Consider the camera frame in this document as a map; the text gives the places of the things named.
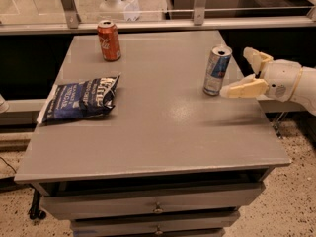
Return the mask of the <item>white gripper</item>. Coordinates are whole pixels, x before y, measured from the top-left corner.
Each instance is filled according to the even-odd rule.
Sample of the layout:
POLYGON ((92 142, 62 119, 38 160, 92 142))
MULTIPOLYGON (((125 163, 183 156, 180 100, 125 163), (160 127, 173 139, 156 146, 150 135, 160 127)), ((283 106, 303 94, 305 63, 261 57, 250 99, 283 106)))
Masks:
POLYGON ((283 59, 272 61, 270 55, 251 47, 244 48, 243 56, 256 75, 264 67, 261 73, 262 79, 251 74, 240 81, 223 86, 220 90, 221 97, 256 98, 265 94, 268 98, 281 102, 290 99, 294 86, 300 79, 302 66, 299 63, 283 59))

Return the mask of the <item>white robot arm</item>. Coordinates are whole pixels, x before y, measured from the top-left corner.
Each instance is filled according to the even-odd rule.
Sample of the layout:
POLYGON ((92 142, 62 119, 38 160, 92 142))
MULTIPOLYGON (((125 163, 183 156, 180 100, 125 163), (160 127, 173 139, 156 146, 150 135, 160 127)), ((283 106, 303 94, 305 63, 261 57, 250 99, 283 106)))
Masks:
POLYGON ((278 59, 246 47, 244 58, 254 73, 242 80, 223 86, 220 96, 224 98, 256 98, 265 95, 280 102, 302 105, 310 114, 316 115, 316 69, 298 62, 278 59))

